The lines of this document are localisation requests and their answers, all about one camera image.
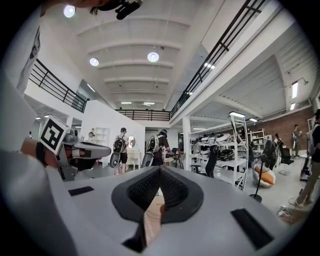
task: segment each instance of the white shoe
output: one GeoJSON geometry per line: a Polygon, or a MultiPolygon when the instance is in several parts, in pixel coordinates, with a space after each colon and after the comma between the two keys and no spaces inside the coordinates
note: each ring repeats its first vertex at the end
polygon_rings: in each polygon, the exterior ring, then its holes
{"type": "Polygon", "coordinates": [[[304,203],[298,203],[297,200],[294,200],[294,205],[297,206],[298,208],[305,207],[304,203]]]}

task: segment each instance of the balcony railing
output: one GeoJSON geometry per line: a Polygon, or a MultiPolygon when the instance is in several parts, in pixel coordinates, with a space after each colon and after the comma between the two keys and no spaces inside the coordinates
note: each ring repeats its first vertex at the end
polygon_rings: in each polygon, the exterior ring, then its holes
{"type": "Polygon", "coordinates": [[[170,111],[154,111],[154,110],[125,110],[117,109],[119,113],[132,120],[144,121],[170,121],[170,111]]]}
{"type": "Polygon", "coordinates": [[[187,101],[190,95],[199,87],[199,85],[207,78],[211,71],[219,64],[223,56],[233,46],[232,43],[236,38],[240,37],[241,31],[248,25],[248,22],[255,14],[261,13],[261,6],[266,0],[246,0],[239,12],[233,18],[225,32],[222,34],[212,51],[206,57],[201,67],[195,73],[194,77],[183,91],[177,103],[171,110],[173,116],[180,107],[187,101]]]}
{"type": "Polygon", "coordinates": [[[29,79],[72,108],[84,112],[87,101],[61,82],[40,60],[36,60],[29,79]]]}

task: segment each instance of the mirror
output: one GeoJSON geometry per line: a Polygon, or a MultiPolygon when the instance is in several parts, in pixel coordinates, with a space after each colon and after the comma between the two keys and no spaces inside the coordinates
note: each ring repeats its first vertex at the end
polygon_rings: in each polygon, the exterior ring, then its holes
{"type": "Polygon", "coordinates": [[[133,136],[129,136],[128,140],[129,140],[128,147],[132,149],[136,145],[136,139],[133,136]]]}

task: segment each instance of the brick wall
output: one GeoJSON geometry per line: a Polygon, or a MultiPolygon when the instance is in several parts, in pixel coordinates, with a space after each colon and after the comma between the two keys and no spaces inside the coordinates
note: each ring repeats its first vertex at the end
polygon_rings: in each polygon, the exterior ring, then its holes
{"type": "MultiPolygon", "coordinates": [[[[312,107],[309,107],[275,120],[257,123],[256,126],[248,126],[247,128],[249,128],[249,130],[253,132],[265,129],[265,135],[272,135],[273,141],[275,139],[275,134],[279,134],[279,137],[283,141],[284,145],[286,145],[287,148],[291,149],[293,147],[292,133],[295,129],[295,124],[297,124],[299,125],[300,131],[302,131],[302,135],[300,137],[300,150],[306,150],[306,133],[309,132],[308,119],[312,118],[313,116],[314,111],[312,107]]],[[[233,135],[232,130],[224,131],[224,133],[230,133],[231,135],[233,135]]]]}

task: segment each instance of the ceiling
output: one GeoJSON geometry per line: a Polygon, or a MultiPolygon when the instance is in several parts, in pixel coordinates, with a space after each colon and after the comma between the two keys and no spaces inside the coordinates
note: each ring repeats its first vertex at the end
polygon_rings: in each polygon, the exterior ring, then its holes
{"type": "MultiPolygon", "coordinates": [[[[62,122],[66,123],[67,119],[68,119],[68,115],[61,113],[55,109],[52,109],[50,107],[48,107],[47,105],[33,99],[32,97],[28,96],[28,95],[24,95],[24,99],[26,100],[26,102],[29,104],[29,106],[34,110],[34,112],[36,112],[37,116],[41,119],[39,119],[39,122],[45,122],[46,118],[45,115],[53,115],[55,117],[57,117],[58,119],[60,119],[62,122]]],[[[73,126],[78,126],[81,125],[82,121],[78,120],[76,118],[73,118],[72,121],[72,125],[73,126]]]]}
{"type": "MultiPolygon", "coordinates": [[[[281,46],[275,49],[269,59],[232,86],[222,87],[218,95],[241,104],[263,117],[274,113],[285,113],[290,111],[292,103],[296,103],[295,110],[309,104],[318,69],[317,56],[310,42],[296,26],[292,36],[282,39],[281,46]],[[296,81],[298,81],[297,97],[292,99],[292,84],[296,81]]],[[[243,112],[241,108],[214,102],[214,97],[216,95],[212,97],[213,101],[190,117],[190,119],[203,117],[207,120],[193,121],[191,128],[220,125],[221,123],[211,122],[210,118],[228,121],[231,111],[245,114],[246,119],[256,118],[252,114],[243,112]]]]}
{"type": "Polygon", "coordinates": [[[153,109],[162,109],[175,60],[198,7],[198,0],[144,0],[124,20],[116,20],[113,11],[93,16],[77,9],[68,23],[88,59],[99,60],[98,74],[118,108],[145,109],[143,102],[151,102],[153,109]],[[157,52],[159,61],[148,61],[150,52],[157,52]]]}

